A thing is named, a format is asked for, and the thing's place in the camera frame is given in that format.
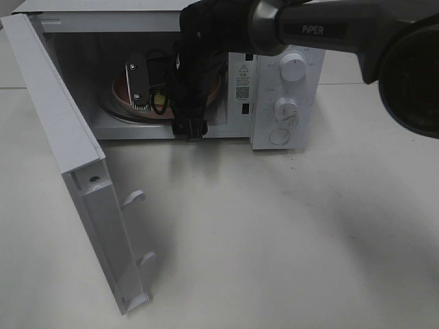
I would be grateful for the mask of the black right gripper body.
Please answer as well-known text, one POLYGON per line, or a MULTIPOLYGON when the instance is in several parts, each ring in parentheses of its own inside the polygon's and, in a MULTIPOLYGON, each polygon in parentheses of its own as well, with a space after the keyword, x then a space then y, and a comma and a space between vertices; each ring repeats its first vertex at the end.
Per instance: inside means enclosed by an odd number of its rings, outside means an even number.
POLYGON ((180 40, 169 65, 169 103, 176 137, 202 137, 209 91, 228 54, 253 54, 252 1, 196 1, 180 12, 180 40))

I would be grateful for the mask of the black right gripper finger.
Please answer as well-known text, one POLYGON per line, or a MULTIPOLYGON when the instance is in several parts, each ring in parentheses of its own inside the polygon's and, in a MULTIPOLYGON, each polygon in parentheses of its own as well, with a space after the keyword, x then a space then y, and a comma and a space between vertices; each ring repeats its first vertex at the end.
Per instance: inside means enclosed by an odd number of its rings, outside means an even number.
POLYGON ((202 140, 202 133, 199 132, 187 132, 187 142, 200 142, 202 140))

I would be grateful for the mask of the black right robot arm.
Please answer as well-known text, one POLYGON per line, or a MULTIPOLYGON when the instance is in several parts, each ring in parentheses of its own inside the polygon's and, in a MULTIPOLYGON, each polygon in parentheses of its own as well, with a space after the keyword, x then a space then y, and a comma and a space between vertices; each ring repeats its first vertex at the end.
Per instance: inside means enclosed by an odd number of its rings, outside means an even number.
POLYGON ((209 91, 228 53, 277 56, 296 45, 353 53, 390 116, 438 137, 437 1, 196 1, 180 13, 166 89, 176 136, 207 133, 209 91))

